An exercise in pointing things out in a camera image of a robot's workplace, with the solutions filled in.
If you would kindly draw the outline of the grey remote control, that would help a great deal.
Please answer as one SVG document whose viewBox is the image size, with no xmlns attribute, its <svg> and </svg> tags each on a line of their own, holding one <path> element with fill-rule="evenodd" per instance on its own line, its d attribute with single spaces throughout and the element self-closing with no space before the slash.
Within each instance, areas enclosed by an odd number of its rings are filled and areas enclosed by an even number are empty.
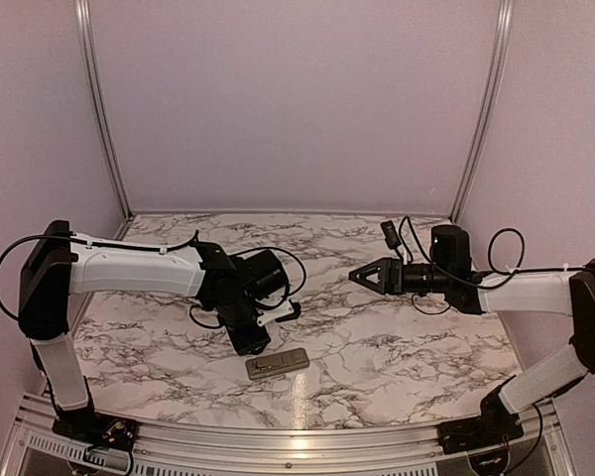
<svg viewBox="0 0 595 476">
<path fill-rule="evenodd" d="M 249 379 L 258 381 L 305 369 L 309 363 L 306 351 L 296 348 L 249 359 L 245 362 L 245 368 Z"/>
</svg>

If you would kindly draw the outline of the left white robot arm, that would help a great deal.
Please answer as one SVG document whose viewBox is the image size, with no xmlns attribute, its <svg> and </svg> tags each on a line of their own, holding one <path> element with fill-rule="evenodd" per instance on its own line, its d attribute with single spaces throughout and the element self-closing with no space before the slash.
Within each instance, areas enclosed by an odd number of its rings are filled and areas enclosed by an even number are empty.
<svg viewBox="0 0 595 476">
<path fill-rule="evenodd" d="M 298 318 L 287 273 L 269 249 L 244 259 L 196 238 L 174 246 L 99 240 L 52 222 L 22 267 L 19 327 L 30 340 L 65 422 L 85 441 L 105 432 L 69 335 L 68 299 L 98 292 L 165 293 L 214 311 L 238 355 L 261 353 L 266 326 Z"/>
</svg>

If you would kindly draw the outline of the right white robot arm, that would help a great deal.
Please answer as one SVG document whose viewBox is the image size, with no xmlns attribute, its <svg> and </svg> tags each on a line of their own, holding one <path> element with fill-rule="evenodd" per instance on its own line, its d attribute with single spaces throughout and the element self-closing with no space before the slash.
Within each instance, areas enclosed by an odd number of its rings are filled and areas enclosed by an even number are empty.
<svg viewBox="0 0 595 476">
<path fill-rule="evenodd" d="M 478 442 L 495 442 L 509 429 L 510 416 L 595 374 L 595 259 L 579 267 L 475 271 L 468 233 L 447 224 L 432 227 L 430 248 L 417 263 L 401 231 L 390 221 L 381 227 L 397 255 L 350 272 L 350 281 L 366 289 L 383 296 L 441 294 L 449 307 L 464 314 L 533 312 L 573 321 L 566 344 L 481 402 L 482 414 L 471 424 Z"/>
</svg>

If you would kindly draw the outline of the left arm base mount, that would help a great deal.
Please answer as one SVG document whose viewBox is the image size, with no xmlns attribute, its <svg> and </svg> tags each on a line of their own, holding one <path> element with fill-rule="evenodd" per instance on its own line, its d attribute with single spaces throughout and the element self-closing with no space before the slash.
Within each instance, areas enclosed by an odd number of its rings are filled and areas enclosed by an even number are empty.
<svg viewBox="0 0 595 476">
<path fill-rule="evenodd" d="M 53 432 L 94 447 L 130 451 L 135 444 L 138 426 L 132 418 L 98 414 L 95 419 L 83 421 L 56 419 Z"/>
</svg>

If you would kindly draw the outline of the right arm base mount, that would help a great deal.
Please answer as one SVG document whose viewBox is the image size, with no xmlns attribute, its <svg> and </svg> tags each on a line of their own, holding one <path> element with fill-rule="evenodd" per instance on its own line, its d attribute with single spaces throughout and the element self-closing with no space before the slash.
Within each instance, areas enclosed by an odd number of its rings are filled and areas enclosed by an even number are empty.
<svg viewBox="0 0 595 476">
<path fill-rule="evenodd" d="M 516 417 L 501 423 L 486 423 L 480 416 L 451 420 L 437 427 L 438 443 L 444 454 L 477 450 L 507 443 L 525 435 Z"/>
</svg>

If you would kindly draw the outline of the front aluminium rail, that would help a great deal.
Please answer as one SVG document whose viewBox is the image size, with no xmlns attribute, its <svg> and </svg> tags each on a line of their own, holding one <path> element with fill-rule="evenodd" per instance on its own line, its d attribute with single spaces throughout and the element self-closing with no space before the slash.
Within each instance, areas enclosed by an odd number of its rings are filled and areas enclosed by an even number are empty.
<svg viewBox="0 0 595 476">
<path fill-rule="evenodd" d="M 1 475 L 572 475 L 555 410 L 517 420 L 522 437 L 467 449 L 439 424 L 355 429 L 201 426 L 139 418 L 132 450 L 54 433 L 46 397 L 25 395 Z"/>
</svg>

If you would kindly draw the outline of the right aluminium frame post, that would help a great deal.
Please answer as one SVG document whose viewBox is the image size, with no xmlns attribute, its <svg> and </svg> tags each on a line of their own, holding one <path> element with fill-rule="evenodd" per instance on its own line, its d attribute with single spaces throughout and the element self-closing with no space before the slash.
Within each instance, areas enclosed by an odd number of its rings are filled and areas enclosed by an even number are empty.
<svg viewBox="0 0 595 476">
<path fill-rule="evenodd" d="M 513 0 L 502 0 L 499 2 L 491 56 L 481 104 L 465 165 L 449 215 L 450 220 L 453 222 L 458 222 L 464 213 L 477 169 L 482 160 L 484 146 L 506 67 L 514 11 L 515 2 Z"/>
</svg>

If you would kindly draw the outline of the aluminium frame post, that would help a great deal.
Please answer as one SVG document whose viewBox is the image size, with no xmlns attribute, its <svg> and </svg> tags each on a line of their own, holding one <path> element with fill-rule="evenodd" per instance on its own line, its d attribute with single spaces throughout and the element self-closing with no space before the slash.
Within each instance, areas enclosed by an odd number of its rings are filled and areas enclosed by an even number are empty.
<svg viewBox="0 0 595 476">
<path fill-rule="evenodd" d="M 458 222 L 464 213 L 477 169 L 482 160 L 484 146 L 506 67 L 514 11 L 515 2 L 513 0 L 502 0 L 499 2 L 491 56 L 481 104 L 465 165 L 449 215 L 450 220 L 453 222 Z"/>
<path fill-rule="evenodd" d="M 97 62 L 90 2 L 74 1 L 76 24 L 83 56 L 85 75 L 88 83 L 90 102 L 95 126 L 101 143 L 104 162 L 110 176 L 113 193 L 120 213 L 125 221 L 133 217 L 128 194 L 122 179 L 115 145 L 105 107 L 102 83 Z"/>
</svg>

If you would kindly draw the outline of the left aluminium frame post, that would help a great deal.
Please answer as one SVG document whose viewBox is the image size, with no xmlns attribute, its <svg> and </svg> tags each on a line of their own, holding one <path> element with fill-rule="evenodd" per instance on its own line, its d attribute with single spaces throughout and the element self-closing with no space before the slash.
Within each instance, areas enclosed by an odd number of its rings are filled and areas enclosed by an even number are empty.
<svg viewBox="0 0 595 476">
<path fill-rule="evenodd" d="M 90 102 L 95 126 L 101 143 L 104 162 L 110 176 L 113 193 L 120 213 L 125 221 L 133 217 L 128 194 L 122 179 L 115 145 L 105 107 L 102 83 L 97 62 L 90 2 L 74 1 L 76 24 L 83 56 L 85 75 L 88 83 Z"/>
</svg>

